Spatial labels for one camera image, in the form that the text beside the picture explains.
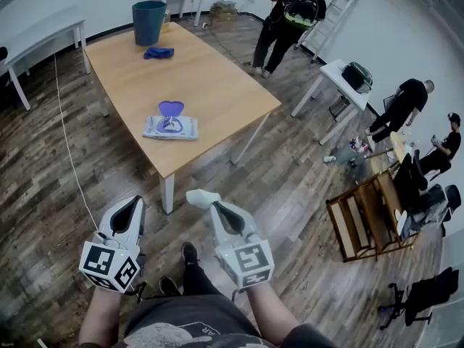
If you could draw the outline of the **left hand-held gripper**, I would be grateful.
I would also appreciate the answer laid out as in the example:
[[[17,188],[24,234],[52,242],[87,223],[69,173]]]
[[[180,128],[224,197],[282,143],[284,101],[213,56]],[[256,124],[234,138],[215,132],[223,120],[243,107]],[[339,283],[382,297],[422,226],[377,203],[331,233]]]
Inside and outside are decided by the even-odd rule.
[[[141,272],[145,213],[141,196],[124,199],[104,213],[99,230],[84,243],[79,263],[79,271],[93,285],[118,293],[129,290]]]

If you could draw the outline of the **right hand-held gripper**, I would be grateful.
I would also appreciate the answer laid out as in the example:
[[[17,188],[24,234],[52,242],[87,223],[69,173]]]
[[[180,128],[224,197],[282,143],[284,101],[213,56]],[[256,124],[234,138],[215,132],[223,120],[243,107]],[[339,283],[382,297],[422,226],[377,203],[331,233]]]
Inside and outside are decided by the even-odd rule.
[[[254,219],[247,211],[221,202],[219,194],[202,189],[187,191],[186,200],[190,205],[210,211],[216,245],[220,244],[220,235],[252,233],[235,244],[223,244],[215,249],[221,268],[237,289],[247,289],[271,279],[275,263],[269,242],[254,233]]]

